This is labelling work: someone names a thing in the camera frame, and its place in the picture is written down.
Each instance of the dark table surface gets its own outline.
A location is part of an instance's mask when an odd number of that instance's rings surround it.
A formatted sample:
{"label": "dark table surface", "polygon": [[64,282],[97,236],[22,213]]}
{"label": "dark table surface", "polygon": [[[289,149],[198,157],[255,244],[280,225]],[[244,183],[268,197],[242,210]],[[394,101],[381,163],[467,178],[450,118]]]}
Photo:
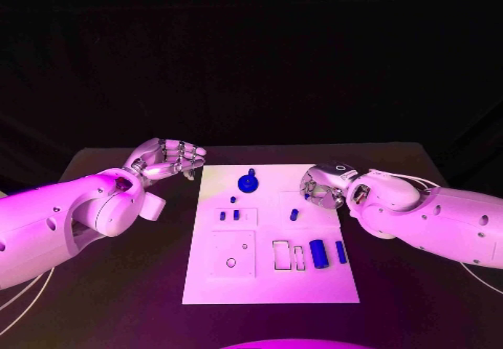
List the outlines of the dark table surface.
{"label": "dark table surface", "polygon": [[[87,148],[62,181],[120,167],[133,149]],[[206,164],[346,162],[447,185],[417,143],[208,147]],[[340,210],[359,304],[183,305],[202,170],[149,189],[168,201],[57,267],[42,297],[0,337],[0,348],[221,348],[274,338],[316,338],[375,348],[502,348],[503,296],[462,265],[401,240],[375,238]],[[42,283],[0,314],[0,329]],[[0,304],[19,292],[0,292]]]}

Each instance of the blue object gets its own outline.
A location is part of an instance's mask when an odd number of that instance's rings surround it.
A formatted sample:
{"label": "blue object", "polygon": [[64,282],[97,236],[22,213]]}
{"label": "blue object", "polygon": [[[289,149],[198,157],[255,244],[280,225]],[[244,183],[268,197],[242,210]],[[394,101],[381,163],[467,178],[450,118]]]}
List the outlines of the blue object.
{"label": "blue object", "polygon": [[346,254],[343,253],[343,242],[336,241],[336,246],[338,246],[339,261],[340,261],[340,264],[345,264],[348,261],[346,261]]}
{"label": "blue object", "polygon": [[297,220],[297,216],[299,216],[299,210],[293,209],[291,210],[291,215],[290,215],[290,220]]}
{"label": "blue object", "polygon": [[315,268],[316,269],[326,268],[329,266],[329,258],[328,258],[328,252],[325,251],[323,240],[313,240],[309,243],[309,247],[312,248]]}
{"label": "blue object", "polygon": [[238,180],[238,188],[244,193],[253,193],[260,187],[260,181],[255,177],[255,170],[250,169],[248,174]]}

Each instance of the robotic arm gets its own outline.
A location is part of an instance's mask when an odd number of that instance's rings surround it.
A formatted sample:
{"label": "robotic arm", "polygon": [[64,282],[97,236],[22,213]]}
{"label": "robotic arm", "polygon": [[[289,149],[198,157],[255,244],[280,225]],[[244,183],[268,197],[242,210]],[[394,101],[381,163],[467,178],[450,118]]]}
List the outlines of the robotic arm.
{"label": "robotic arm", "polygon": [[451,260],[503,268],[503,199],[375,169],[359,175],[338,162],[309,169],[300,189],[306,200],[328,209],[346,199],[351,216],[374,236],[398,237]]}
{"label": "robotic arm", "polygon": [[149,140],[121,168],[0,199],[0,289],[70,260],[87,245],[120,235],[137,217],[157,220],[166,201],[144,191],[183,172],[192,180],[206,150]]}

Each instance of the circular hole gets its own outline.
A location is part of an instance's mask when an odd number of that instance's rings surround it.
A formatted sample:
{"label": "circular hole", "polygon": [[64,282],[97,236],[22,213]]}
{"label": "circular hole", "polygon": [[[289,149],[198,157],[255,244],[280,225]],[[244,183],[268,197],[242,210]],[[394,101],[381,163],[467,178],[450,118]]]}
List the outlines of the circular hole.
{"label": "circular hole", "polygon": [[437,205],[436,208],[433,209],[433,214],[436,216],[439,216],[441,209],[443,209],[441,205]]}
{"label": "circular hole", "polygon": [[48,227],[52,231],[57,230],[57,220],[52,217],[46,219],[45,224],[48,224]]}
{"label": "circular hole", "polygon": [[490,218],[486,215],[483,215],[480,217],[479,224],[486,225],[489,222],[490,222]]}
{"label": "circular hole", "polygon": [[234,266],[237,265],[237,260],[234,258],[228,259],[227,265],[230,268],[234,268]]}

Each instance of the black backdrop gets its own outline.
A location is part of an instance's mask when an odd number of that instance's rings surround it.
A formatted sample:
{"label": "black backdrop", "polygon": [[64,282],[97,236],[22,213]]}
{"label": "black backdrop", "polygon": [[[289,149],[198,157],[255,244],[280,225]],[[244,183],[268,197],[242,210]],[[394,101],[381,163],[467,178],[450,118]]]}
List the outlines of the black backdrop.
{"label": "black backdrop", "polygon": [[2,9],[0,189],[55,182],[85,147],[152,137],[404,140],[453,186],[503,196],[503,24],[488,9],[117,4]]}

